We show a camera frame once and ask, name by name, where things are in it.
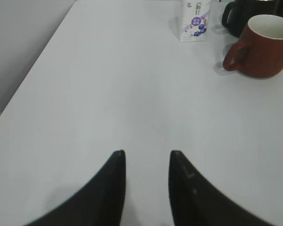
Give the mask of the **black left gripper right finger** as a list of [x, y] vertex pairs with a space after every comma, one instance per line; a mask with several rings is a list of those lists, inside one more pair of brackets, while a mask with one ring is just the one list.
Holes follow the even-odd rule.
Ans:
[[181, 151], [172, 150], [169, 201], [176, 226], [266, 226], [206, 180]]

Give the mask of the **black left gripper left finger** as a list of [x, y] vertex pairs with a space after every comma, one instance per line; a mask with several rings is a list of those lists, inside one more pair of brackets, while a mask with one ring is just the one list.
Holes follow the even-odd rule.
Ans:
[[125, 202], [125, 152], [114, 151], [98, 173], [32, 226], [118, 226]]

